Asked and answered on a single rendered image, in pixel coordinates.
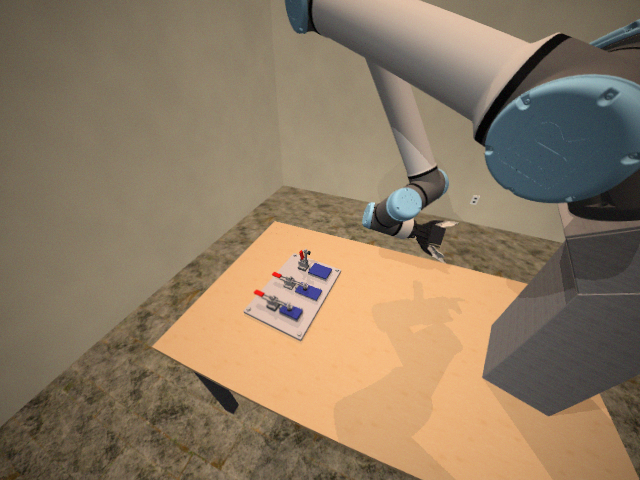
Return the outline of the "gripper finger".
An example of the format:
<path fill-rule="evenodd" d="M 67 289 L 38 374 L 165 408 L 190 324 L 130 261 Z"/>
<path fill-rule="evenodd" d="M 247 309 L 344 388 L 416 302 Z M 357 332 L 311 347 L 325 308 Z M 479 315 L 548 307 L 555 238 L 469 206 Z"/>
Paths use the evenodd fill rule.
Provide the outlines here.
<path fill-rule="evenodd" d="M 438 226 L 441 226 L 441 227 L 450 227 L 450 226 L 454 226 L 454 225 L 458 224 L 458 222 L 433 220 L 433 221 L 430 221 L 430 222 L 425 223 L 425 224 L 435 224 L 435 225 L 438 225 Z"/>
<path fill-rule="evenodd" d="M 418 243 L 421 247 L 421 249 L 426 252 L 427 254 L 429 254 L 430 256 L 436 258 L 437 260 L 446 263 L 444 261 L 444 255 L 442 253 L 440 253 L 434 246 L 428 245 L 428 244 L 423 244 L 423 243 Z M 443 258 L 441 258 L 443 257 Z"/>

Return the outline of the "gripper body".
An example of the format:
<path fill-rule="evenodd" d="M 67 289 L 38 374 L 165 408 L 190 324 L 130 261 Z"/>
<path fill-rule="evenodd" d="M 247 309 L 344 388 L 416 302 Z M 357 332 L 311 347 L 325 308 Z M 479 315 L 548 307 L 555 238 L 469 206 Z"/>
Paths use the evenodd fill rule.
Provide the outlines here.
<path fill-rule="evenodd" d="M 423 226 L 427 228 L 423 228 Z M 430 230 L 430 228 L 432 229 Z M 414 220 L 413 229 L 414 230 L 412 231 L 416 231 L 416 232 L 411 232 L 411 234 L 407 238 L 411 238 L 413 235 L 415 235 L 418 243 L 429 244 L 432 246 L 434 245 L 431 244 L 431 242 L 441 245 L 445 231 L 446 231 L 445 230 L 446 228 L 443 228 L 434 224 L 419 225 L 417 224 L 416 220 Z M 422 232 L 421 230 L 425 232 Z M 417 235 L 422 235 L 422 236 L 417 236 Z"/>

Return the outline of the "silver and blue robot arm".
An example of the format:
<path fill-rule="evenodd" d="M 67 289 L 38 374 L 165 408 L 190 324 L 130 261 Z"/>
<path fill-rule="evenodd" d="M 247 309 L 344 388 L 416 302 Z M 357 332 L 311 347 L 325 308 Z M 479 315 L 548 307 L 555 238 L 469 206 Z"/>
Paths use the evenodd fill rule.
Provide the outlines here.
<path fill-rule="evenodd" d="M 404 240 L 449 187 L 410 84 L 472 121 L 489 172 L 514 195 L 640 220 L 640 19 L 589 44 L 563 33 L 528 43 L 420 0 L 285 6 L 296 33 L 366 59 L 392 129 L 410 183 L 370 202 L 365 228 Z"/>

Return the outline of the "grey toggle clamp with red handle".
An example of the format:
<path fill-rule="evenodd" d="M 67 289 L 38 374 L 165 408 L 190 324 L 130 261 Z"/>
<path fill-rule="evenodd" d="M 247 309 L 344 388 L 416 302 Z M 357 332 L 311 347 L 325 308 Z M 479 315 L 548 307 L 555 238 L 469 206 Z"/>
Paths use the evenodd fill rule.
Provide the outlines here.
<path fill-rule="evenodd" d="M 267 298 L 264 298 L 264 297 L 263 297 L 263 296 L 266 296 L 266 294 L 265 294 L 264 292 L 261 292 L 261 291 L 259 291 L 259 290 L 255 290 L 255 291 L 254 291 L 254 294 L 256 294 L 256 295 L 258 295 L 258 296 L 262 297 L 262 298 L 263 298 L 263 299 L 265 299 L 265 300 L 267 300 L 267 304 L 266 304 L 267 309 L 270 309 L 270 310 L 272 310 L 272 311 L 276 312 L 276 310 L 279 308 L 279 306 L 280 306 L 280 305 L 284 306 L 284 304 L 286 304 L 287 306 L 285 305 L 285 307 L 287 307 L 287 311 L 289 311 L 289 312 L 290 312 L 290 311 L 292 311 L 293 306 L 292 306 L 290 303 L 285 303 L 285 302 L 283 302 L 283 301 L 279 300 L 279 299 L 278 299 L 278 297 L 276 297 L 275 295 L 274 295 L 274 296 L 271 296 L 271 295 L 269 295 L 269 296 L 268 296 L 268 295 L 267 295 L 267 297 L 269 297 L 269 299 L 270 299 L 270 300 L 269 300 L 269 299 L 267 299 Z M 272 297 L 274 297 L 274 298 L 272 298 Z M 276 300 L 277 300 L 277 301 L 276 301 Z M 279 302 L 278 302 L 278 301 L 279 301 Z M 275 302 L 276 302 L 276 303 L 275 303 Z M 281 303 L 280 303 L 280 302 L 281 302 Z M 277 304 L 277 303 L 278 303 L 278 304 Z M 284 304 L 282 304 L 282 303 L 284 303 Z M 280 305 L 279 305 L 279 304 L 280 304 Z"/>
<path fill-rule="evenodd" d="M 273 272 L 272 276 L 275 276 L 275 277 L 279 278 L 280 280 L 284 281 L 283 287 L 285 287 L 287 289 L 292 290 L 294 288 L 294 286 L 296 285 L 296 280 L 294 278 L 292 278 L 292 277 L 287 277 L 286 276 L 285 277 L 286 280 L 284 280 L 284 279 L 281 278 L 281 277 L 284 278 L 284 276 L 282 276 L 282 274 L 279 274 L 279 273 L 276 273 L 276 272 Z M 304 291 L 306 291 L 307 288 L 309 287 L 309 285 L 307 285 L 305 282 L 301 283 L 301 282 L 297 281 L 297 285 L 302 286 Z"/>

